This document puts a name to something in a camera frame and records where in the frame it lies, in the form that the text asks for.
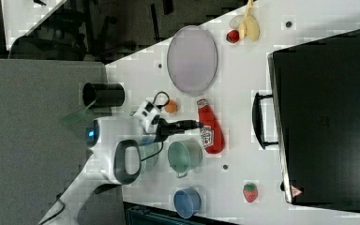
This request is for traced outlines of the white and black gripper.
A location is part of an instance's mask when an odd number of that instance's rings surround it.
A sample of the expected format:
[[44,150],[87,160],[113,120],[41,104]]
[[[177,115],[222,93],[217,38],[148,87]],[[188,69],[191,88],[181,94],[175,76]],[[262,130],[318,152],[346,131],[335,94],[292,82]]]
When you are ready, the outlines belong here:
[[203,123],[196,120],[182,120],[177,122],[179,128],[187,129],[176,129],[175,124],[168,123],[165,119],[160,118],[157,123],[156,130],[156,143],[166,141],[170,136],[176,134],[185,134],[187,131],[194,130],[196,128],[202,128]]

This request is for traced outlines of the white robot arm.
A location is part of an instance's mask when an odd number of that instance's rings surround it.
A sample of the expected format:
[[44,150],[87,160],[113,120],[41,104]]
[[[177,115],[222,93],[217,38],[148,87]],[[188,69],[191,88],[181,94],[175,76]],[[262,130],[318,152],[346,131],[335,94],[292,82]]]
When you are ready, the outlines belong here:
[[136,165],[141,166],[141,146],[163,143],[172,135],[202,127],[203,123],[196,120],[169,123],[159,118],[146,128],[137,118],[99,117],[86,129],[91,156],[38,225],[79,225],[78,215],[97,188],[129,185],[137,180],[140,173],[127,171],[126,156],[135,158]]

